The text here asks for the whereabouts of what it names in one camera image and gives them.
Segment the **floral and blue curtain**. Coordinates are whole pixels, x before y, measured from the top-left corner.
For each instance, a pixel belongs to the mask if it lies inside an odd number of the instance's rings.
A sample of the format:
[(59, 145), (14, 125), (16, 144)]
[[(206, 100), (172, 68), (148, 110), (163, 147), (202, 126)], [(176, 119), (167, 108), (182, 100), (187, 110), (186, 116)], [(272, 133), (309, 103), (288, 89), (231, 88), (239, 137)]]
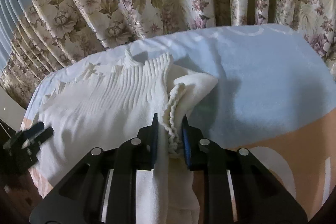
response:
[(27, 107), (48, 74), (138, 39), (214, 26), (298, 31), (335, 73), (335, 0), (1, 0), (1, 88)]

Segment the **orange white lettered bedsheet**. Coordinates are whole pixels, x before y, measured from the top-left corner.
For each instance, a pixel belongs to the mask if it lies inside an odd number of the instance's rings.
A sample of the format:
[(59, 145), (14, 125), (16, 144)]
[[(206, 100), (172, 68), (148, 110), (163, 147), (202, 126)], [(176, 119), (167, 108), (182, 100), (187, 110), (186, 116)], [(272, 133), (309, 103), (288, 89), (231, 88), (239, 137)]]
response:
[(92, 54), (47, 76), (27, 126), (58, 81), (130, 50), (138, 61), (168, 51), (177, 65), (218, 79), (190, 122), (224, 148), (247, 146), (293, 193), (309, 218), (335, 201), (335, 80), (311, 46), (276, 24), (178, 32)]

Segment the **white knit sweater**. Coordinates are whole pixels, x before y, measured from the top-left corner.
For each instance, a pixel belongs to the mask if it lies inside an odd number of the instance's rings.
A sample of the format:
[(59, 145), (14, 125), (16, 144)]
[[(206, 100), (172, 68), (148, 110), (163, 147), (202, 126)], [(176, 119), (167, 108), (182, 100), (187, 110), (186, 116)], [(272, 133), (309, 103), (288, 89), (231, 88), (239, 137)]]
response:
[(157, 117), (157, 161), (137, 176), (137, 222), (197, 223), (200, 206), (183, 160), (181, 125), (217, 82), (175, 65), (168, 53), (139, 63), (125, 52), (107, 65), (90, 64), (44, 97), (35, 121), (54, 135), (41, 148), (37, 170), (55, 185), (90, 149), (116, 148)]

